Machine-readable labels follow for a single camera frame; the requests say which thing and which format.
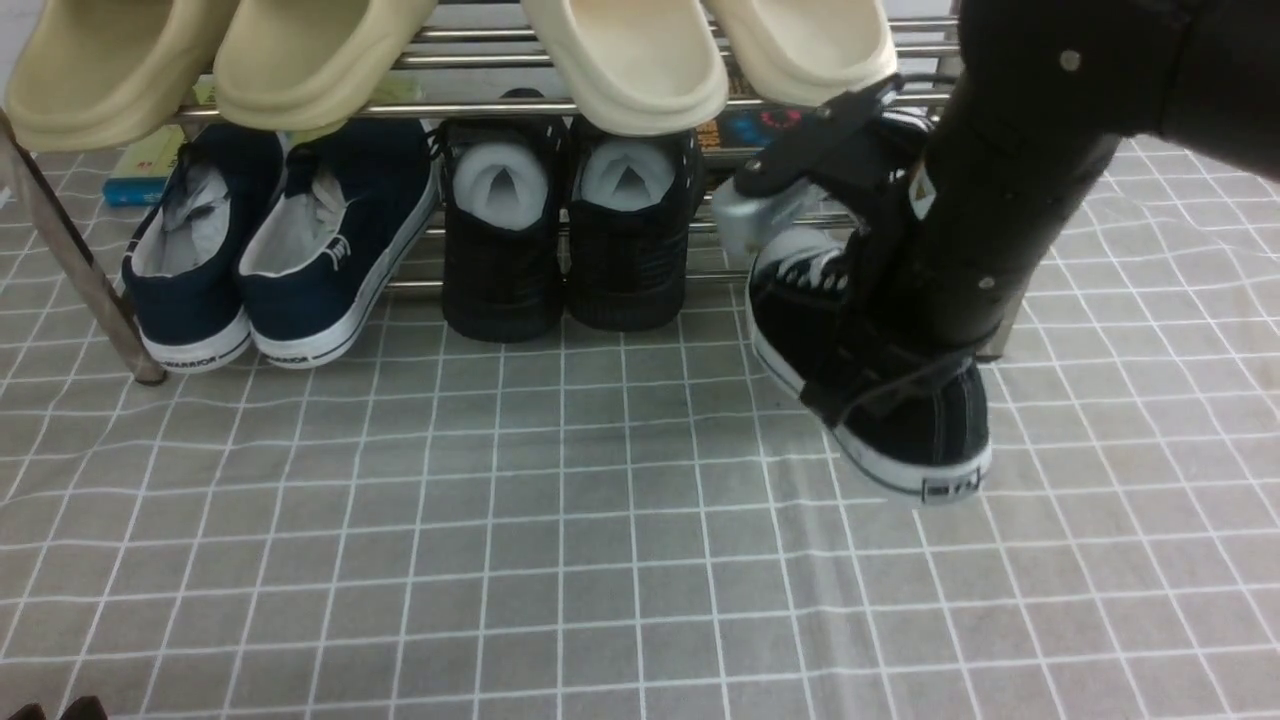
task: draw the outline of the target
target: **cream slipper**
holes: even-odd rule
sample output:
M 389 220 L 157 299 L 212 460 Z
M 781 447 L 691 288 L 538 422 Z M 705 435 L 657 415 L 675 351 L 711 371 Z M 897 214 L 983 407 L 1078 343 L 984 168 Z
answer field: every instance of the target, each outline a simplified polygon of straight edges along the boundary
M 710 120 L 728 76 L 698 0 L 522 0 L 579 109 L 622 136 Z
M 5 97 L 36 151 L 125 145 L 165 124 L 209 68 L 232 0 L 45 0 Z
M 707 0 L 763 97 L 822 105 L 897 72 L 879 0 Z
M 214 63 L 218 110 L 311 131 L 358 111 L 436 0 L 242 0 Z

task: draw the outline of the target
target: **black canvas sneaker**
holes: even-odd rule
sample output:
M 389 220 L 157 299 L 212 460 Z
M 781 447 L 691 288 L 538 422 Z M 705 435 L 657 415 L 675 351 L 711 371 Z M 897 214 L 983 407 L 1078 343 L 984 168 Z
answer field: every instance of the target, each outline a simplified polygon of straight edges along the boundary
M 756 356 L 890 495 L 923 505 L 973 495 L 991 466 L 977 365 L 881 334 L 850 300 L 859 270 L 856 250 L 824 232 L 794 228 L 769 243 L 749 282 Z
M 564 311 L 557 250 L 568 128 L 561 118 L 530 115 L 447 120 L 439 132 L 444 319 L 472 340 L 534 340 Z
M 614 137 L 582 118 L 572 136 L 568 311 L 603 331 L 666 325 L 685 304 L 689 223 L 705 191 L 698 137 Z

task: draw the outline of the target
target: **grid pattern mat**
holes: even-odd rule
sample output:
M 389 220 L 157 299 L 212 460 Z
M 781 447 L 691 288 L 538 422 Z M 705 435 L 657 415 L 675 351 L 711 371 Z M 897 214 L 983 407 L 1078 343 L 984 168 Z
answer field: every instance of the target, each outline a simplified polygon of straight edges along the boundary
M 113 269 L 114 159 L 41 159 Z M 146 388 L 10 202 L 0 715 L 1280 716 L 1277 258 L 1277 186 L 1126 143 L 984 370 L 987 492 L 913 512 L 730 288 L 507 348 L 393 299 L 317 372 Z

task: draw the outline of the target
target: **slide sandal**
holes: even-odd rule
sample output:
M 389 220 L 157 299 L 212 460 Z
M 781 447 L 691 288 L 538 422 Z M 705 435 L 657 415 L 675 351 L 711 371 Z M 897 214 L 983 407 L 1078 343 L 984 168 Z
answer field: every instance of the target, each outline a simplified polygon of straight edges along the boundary
M 897 72 L 879 0 L 707 0 L 763 97 L 817 106 Z
M 244 127 L 312 131 L 369 101 L 436 0 L 241 0 L 214 63 L 218 110 Z
M 165 124 L 209 68 L 236 3 L 46 0 L 5 97 L 35 151 L 125 145 Z
M 728 74 L 698 0 L 521 4 L 582 115 L 605 132 L 685 131 L 728 101 Z

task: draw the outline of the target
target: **bolt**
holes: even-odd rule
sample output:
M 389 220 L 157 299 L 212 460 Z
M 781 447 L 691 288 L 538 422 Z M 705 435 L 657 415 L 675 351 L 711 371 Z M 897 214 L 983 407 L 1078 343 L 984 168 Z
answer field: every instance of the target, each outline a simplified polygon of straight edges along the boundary
M 1074 73 L 1080 69 L 1080 54 L 1075 50 L 1062 50 L 1062 54 L 1057 56 L 1057 64 L 1062 65 L 1062 69 Z

